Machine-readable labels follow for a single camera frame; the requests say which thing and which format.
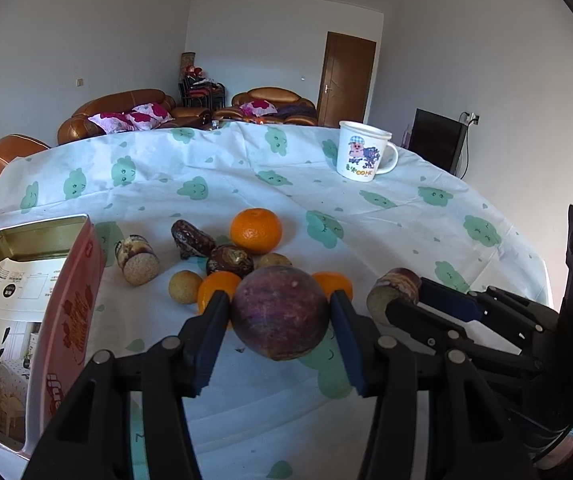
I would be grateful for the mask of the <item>tan longan behind passionfruit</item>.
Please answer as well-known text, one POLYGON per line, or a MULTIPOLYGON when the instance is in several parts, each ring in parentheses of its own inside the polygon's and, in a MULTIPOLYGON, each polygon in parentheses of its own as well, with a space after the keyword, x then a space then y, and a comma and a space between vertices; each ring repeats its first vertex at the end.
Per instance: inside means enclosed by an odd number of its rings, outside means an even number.
POLYGON ((255 268, 261 269, 267 266, 292 266, 293 263, 285 255, 278 254, 277 252, 269 252, 260 256, 255 260, 255 268))

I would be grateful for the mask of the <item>black television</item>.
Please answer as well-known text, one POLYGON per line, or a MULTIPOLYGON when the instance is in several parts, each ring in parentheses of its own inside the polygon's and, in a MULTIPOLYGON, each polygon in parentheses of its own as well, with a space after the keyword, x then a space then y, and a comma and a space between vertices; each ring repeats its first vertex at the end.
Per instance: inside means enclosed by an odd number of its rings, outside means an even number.
POLYGON ((464 122, 418 108, 408 150, 449 174, 456 174, 467 130, 464 122))

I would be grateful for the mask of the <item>pink floral cushion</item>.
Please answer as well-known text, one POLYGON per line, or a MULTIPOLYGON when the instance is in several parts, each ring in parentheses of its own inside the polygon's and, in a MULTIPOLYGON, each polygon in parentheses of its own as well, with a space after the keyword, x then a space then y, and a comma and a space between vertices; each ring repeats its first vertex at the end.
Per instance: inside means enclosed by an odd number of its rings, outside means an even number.
POLYGON ((138 131, 150 131, 172 119, 172 115, 158 103, 140 104, 126 114, 128 122, 138 131))
POLYGON ((105 134, 136 130, 124 113, 99 113, 89 116, 88 121, 98 126, 105 134))

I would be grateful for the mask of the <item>large orange mandarin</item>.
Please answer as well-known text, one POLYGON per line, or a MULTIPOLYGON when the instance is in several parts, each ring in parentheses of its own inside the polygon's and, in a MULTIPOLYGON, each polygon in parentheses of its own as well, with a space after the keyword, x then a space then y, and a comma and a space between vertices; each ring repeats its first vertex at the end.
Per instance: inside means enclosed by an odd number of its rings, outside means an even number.
POLYGON ((282 234, 282 222, 273 211, 251 208, 239 212, 233 218, 229 237, 247 252, 265 255, 279 246, 282 234))

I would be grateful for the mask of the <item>brown leather small sofa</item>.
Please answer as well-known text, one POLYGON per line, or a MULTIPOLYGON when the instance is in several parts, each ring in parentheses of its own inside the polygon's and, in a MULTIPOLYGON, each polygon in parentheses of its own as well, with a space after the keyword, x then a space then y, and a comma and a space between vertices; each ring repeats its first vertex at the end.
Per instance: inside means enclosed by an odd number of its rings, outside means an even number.
POLYGON ((316 126, 318 113, 315 104, 291 90, 258 87, 233 96, 231 105, 216 110, 213 120, 316 126))

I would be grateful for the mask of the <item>purple round passion fruit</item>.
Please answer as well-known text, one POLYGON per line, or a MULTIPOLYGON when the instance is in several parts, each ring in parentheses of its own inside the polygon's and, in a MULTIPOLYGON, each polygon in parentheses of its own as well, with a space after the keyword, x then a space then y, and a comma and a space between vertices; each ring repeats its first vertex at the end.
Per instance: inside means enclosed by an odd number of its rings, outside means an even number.
POLYGON ((258 269, 236 287, 230 323, 247 348, 272 361, 306 356, 329 327, 329 301, 315 279, 294 266, 258 269))

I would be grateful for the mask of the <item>stacked dark chairs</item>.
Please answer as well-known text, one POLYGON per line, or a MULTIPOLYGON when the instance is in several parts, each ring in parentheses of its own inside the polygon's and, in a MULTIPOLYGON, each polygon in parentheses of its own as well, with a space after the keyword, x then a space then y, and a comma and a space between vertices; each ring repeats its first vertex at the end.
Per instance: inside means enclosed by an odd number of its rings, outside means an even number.
POLYGON ((194 64, 195 53, 180 55, 179 93, 183 107, 205 107, 211 112, 226 105, 226 88, 206 77, 204 70, 194 64))

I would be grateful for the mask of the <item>brown leather long sofa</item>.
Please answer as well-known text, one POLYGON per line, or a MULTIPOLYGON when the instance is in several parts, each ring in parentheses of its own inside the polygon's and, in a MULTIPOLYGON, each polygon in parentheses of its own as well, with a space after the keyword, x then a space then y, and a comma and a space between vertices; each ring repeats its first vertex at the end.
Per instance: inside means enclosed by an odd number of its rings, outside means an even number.
POLYGON ((126 116, 138 106, 149 104, 164 110, 169 116, 168 120, 156 125, 156 128, 198 128, 204 127, 212 119, 212 112, 208 108, 181 107, 172 96, 162 90, 130 90, 101 96, 82 104, 60 125, 58 144, 103 136, 104 131, 101 127, 90 120, 93 116, 104 115, 106 118, 114 118, 116 115, 126 116))

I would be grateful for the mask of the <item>pink metal tin box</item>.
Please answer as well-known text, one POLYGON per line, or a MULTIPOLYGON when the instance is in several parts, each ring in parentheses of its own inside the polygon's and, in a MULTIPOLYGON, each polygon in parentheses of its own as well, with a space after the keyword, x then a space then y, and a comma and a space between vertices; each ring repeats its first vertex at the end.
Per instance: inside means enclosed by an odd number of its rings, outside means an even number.
POLYGON ((0 261, 63 258, 41 323, 27 393, 25 443, 29 457, 65 394, 84 368, 87 342, 105 256, 88 216, 68 216, 0 229, 0 261))

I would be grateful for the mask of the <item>pink cushion on small sofa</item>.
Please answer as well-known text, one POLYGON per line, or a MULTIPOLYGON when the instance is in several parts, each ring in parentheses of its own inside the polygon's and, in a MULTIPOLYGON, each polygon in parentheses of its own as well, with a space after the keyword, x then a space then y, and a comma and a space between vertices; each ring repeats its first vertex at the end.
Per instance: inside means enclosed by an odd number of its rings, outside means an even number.
POLYGON ((271 102, 264 99, 251 100, 240 105, 240 111, 244 117, 264 117, 275 115, 278 112, 271 102))

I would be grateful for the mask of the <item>cut sugarcane piece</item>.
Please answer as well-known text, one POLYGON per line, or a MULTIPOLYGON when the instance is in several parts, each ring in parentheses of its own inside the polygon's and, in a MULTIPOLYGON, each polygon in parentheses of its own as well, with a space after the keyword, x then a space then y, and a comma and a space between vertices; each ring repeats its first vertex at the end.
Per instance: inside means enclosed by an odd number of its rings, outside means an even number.
POLYGON ((141 235, 131 234, 119 240, 115 258, 125 280, 132 286, 149 283, 160 273, 160 259, 141 235))
POLYGON ((390 326, 386 309, 390 302, 402 300, 408 304, 419 302, 422 285, 420 276, 406 268, 395 268, 381 276, 367 295, 367 310, 373 320, 381 325, 390 326))

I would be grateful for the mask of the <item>small orange mandarin right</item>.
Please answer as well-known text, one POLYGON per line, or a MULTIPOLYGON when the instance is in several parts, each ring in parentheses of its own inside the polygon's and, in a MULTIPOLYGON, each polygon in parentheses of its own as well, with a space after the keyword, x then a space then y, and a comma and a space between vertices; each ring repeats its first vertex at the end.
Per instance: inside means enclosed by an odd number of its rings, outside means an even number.
POLYGON ((312 277, 320 285, 327 300, 331 300, 331 296, 334 292, 338 292, 339 290, 344 292, 349 300, 352 300, 352 281, 350 281, 346 275, 338 272, 322 271, 315 272, 312 274, 312 277))

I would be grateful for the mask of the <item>printed paper in tin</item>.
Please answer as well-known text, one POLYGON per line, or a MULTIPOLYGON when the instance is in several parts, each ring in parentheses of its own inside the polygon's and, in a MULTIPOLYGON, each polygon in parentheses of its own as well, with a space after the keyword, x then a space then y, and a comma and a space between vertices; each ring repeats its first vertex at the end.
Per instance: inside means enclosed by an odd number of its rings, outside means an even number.
POLYGON ((0 261, 0 441, 14 450, 25 443, 32 357, 64 262, 0 261))

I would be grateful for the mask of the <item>small orange kumquat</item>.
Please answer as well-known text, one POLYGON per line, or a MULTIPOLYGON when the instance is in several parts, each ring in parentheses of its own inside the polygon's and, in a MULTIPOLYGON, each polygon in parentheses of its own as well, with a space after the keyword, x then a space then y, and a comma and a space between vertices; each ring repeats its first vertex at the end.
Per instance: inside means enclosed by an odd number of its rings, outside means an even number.
POLYGON ((198 313, 202 314, 206 310, 215 292, 225 292, 232 301, 241 282, 242 278, 232 272, 217 271, 209 274, 198 287, 198 313))

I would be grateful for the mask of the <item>pink floral cushion left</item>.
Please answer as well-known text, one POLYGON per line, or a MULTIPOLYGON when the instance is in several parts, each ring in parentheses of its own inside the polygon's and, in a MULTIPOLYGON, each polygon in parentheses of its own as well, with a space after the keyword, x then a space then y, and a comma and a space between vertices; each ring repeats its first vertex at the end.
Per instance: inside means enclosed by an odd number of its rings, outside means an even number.
POLYGON ((105 134, 136 130, 124 113, 99 113, 89 116, 88 121, 98 126, 105 134))

